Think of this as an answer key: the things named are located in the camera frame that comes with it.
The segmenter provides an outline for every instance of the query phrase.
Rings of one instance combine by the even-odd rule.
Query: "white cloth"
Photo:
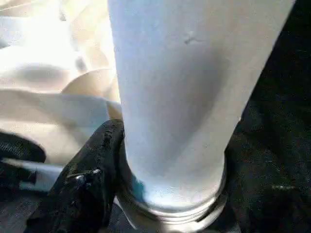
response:
[[[64,165],[100,124],[121,118],[107,7],[6,0],[0,27],[0,130],[39,144],[46,163]]]

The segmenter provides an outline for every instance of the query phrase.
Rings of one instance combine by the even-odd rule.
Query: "black glove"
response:
[[[120,120],[97,129],[28,219],[26,233],[96,233],[109,224],[123,130]]]

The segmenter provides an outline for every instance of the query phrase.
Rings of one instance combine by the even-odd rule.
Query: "white cylinder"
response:
[[[135,200],[190,212],[219,195],[224,150],[292,0],[111,0]]]

